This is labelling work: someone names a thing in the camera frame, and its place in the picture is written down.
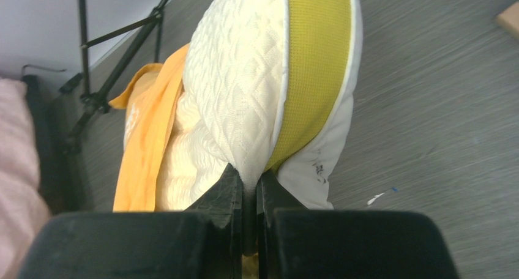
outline tripod stand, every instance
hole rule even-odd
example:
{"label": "tripod stand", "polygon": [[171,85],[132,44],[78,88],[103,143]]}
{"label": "tripod stand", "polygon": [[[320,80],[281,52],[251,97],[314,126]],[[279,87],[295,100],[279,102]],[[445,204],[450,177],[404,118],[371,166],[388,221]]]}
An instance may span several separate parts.
{"label": "tripod stand", "polygon": [[[164,7],[166,6],[166,3],[168,1],[169,0],[160,0],[159,4],[157,4],[157,6],[153,8],[148,17],[89,41],[87,29],[86,0],[78,0],[81,29],[80,48],[83,72],[74,76],[65,85],[63,85],[59,89],[59,91],[63,94],[69,94],[82,82],[83,93],[80,99],[84,104],[84,113],[65,138],[63,153],[77,154],[81,151],[79,137],[83,132],[86,124],[90,121],[90,119],[97,111],[100,111],[103,114],[106,114],[110,111],[110,106],[108,105],[108,100],[106,99],[108,93],[110,92],[110,89],[112,89],[112,87],[115,85],[117,79],[119,79],[124,69],[128,66],[132,58],[141,48],[141,46],[149,37],[149,35],[155,27],[157,27],[157,42],[155,44],[155,62],[159,61]],[[132,44],[128,47],[128,50],[126,50],[126,52],[122,55],[121,60],[119,60],[119,62],[115,65],[114,69],[110,73],[108,79],[106,79],[103,86],[97,92],[91,92],[88,49],[90,47],[93,47],[94,45],[98,45],[102,42],[105,42],[109,39],[129,32],[138,27],[142,28],[137,32],[137,35],[135,36]]]}

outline white quilted pillow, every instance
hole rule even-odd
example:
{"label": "white quilted pillow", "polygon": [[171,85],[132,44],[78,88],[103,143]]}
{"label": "white quilted pillow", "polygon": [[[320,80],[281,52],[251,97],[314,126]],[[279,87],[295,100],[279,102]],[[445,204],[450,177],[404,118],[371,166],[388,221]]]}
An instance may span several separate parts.
{"label": "white quilted pillow", "polygon": [[274,150],[286,97],[287,0],[214,0],[191,41],[157,209],[187,208],[227,163],[253,189]]}

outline gray wood-grain floor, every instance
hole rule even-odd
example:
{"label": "gray wood-grain floor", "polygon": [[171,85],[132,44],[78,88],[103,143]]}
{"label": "gray wood-grain floor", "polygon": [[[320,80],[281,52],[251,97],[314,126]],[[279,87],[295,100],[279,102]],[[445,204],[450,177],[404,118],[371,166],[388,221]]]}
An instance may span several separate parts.
{"label": "gray wood-grain floor", "polygon": [[[168,5],[162,59],[212,0]],[[411,210],[441,228],[463,278],[519,274],[519,43],[493,18],[516,0],[361,0],[364,52],[351,131],[330,177],[338,209]],[[150,39],[114,89],[152,60]],[[93,70],[94,89],[127,43]],[[78,119],[59,98],[62,129]],[[110,210],[124,112],[97,117],[70,164],[82,209]]]}

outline orange cloth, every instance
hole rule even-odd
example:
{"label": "orange cloth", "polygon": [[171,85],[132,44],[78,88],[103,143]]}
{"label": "orange cloth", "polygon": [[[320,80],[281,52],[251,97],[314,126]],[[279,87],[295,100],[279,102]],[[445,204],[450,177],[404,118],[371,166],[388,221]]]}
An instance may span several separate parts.
{"label": "orange cloth", "polygon": [[114,211],[155,210],[157,176],[182,94],[188,48],[189,44],[177,50],[164,65],[142,67],[126,90],[110,102],[116,109],[127,109]]}

